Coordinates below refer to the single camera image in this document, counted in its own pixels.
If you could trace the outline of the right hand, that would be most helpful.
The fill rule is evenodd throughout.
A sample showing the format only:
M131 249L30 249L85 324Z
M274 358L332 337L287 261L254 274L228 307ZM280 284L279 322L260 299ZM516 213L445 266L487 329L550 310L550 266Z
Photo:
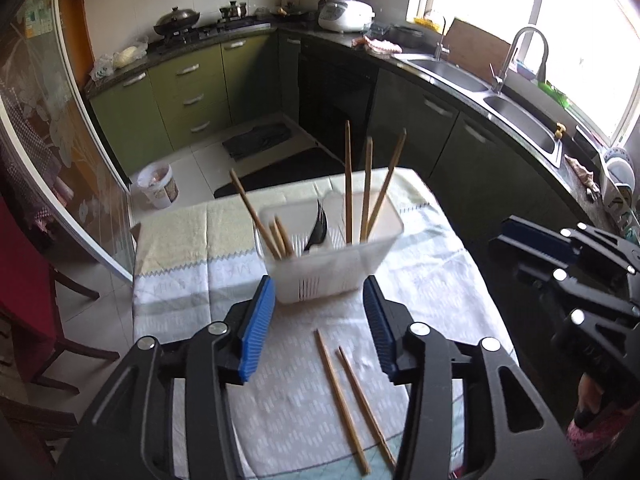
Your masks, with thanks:
M593 432L600 424L602 413L610 403L602 388L587 374L583 374L578 384L578 403L574 413L575 426Z

